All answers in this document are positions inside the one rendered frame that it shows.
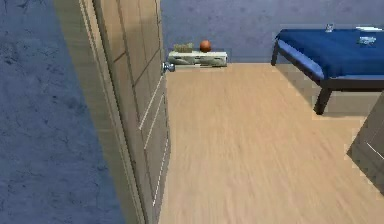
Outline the olive green box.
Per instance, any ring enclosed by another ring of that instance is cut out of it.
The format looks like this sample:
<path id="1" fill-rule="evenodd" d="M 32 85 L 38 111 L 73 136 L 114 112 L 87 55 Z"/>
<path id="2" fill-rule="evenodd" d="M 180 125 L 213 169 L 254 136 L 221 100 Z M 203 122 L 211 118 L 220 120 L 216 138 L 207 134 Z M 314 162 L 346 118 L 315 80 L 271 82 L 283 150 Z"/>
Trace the olive green box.
<path id="1" fill-rule="evenodd" d="M 175 44 L 174 51 L 179 53 L 191 53 L 193 51 L 192 43 Z"/>

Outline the brown wooden room door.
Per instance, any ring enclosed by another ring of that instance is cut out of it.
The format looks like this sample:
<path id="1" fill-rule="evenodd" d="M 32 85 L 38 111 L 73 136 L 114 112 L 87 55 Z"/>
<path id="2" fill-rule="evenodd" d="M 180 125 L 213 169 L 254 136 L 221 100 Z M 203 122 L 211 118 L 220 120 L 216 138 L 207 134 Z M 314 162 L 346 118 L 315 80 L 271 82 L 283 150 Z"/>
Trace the brown wooden room door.
<path id="1" fill-rule="evenodd" d="M 159 224 L 170 153 L 160 0 L 53 0 L 126 224 Z"/>

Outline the blue bed with dark frame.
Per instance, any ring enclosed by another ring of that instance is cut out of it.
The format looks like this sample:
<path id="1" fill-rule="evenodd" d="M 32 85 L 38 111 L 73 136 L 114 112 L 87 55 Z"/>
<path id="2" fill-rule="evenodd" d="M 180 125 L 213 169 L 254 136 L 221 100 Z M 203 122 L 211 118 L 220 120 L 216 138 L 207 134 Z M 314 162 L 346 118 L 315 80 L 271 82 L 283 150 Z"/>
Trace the blue bed with dark frame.
<path id="1" fill-rule="evenodd" d="M 359 44 L 361 36 L 374 44 Z M 321 115 L 331 93 L 384 91 L 384 32 L 354 29 L 283 29 L 275 38 L 271 64 L 283 56 L 320 87 L 314 111 Z"/>

